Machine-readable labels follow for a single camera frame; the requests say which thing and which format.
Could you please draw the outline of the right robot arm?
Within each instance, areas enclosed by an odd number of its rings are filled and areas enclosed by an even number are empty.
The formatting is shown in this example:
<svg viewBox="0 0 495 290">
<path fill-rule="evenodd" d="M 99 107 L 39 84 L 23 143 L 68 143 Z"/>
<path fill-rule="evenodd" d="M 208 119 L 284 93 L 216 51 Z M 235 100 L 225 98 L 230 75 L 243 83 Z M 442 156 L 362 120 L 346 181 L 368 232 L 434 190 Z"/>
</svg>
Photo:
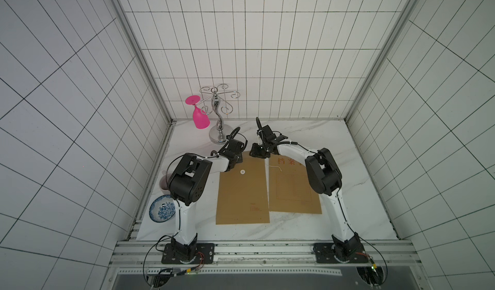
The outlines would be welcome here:
<svg viewBox="0 0 495 290">
<path fill-rule="evenodd" d="M 278 155 L 305 166 L 309 185 L 319 194 L 330 220 L 333 241 L 330 247 L 331 256 L 341 264 L 353 260 L 370 261 L 371 257 L 366 253 L 359 234 L 351 228 L 346 218 L 343 194 L 340 193 L 342 173 L 331 152 L 327 148 L 305 148 L 285 135 L 275 135 L 270 126 L 261 125 L 259 119 L 256 122 L 259 141 L 253 143 L 250 156 L 268 159 L 272 155 Z"/>
</svg>

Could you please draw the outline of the brown file bag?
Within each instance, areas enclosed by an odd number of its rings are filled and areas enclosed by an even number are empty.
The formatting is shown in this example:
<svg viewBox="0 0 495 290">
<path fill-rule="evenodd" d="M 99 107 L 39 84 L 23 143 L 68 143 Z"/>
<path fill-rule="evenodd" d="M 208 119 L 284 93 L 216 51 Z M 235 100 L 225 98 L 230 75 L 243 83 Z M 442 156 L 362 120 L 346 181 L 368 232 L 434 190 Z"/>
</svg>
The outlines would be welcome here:
<svg viewBox="0 0 495 290">
<path fill-rule="evenodd" d="M 269 202 L 264 159 L 242 154 L 243 162 L 220 174 L 217 225 L 268 224 Z"/>
<path fill-rule="evenodd" d="M 269 159 L 269 210 L 320 215 L 319 194 L 308 182 L 303 164 L 284 156 Z"/>
</svg>

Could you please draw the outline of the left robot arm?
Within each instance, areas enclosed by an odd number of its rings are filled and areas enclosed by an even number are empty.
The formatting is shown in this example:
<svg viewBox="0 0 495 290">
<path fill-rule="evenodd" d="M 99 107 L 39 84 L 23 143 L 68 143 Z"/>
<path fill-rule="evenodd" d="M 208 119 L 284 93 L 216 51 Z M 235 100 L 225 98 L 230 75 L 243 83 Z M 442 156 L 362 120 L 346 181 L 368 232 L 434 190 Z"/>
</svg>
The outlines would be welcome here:
<svg viewBox="0 0 495 290">
<path fill-rule="evenodd" d="M 175 170 L 165 175 L 177 215 L 170 247 L 183 263 L 190 263 L 197 253 L 196 202 L 204 192 L 209 175 L 228 172 L 243 161 L 242 152 L 248 141 L 235 139 L 239 131 L 239 127 L 234 129 L 222 148 L 210 157 L 185 153 L 180 156 Z"/>
</svg>

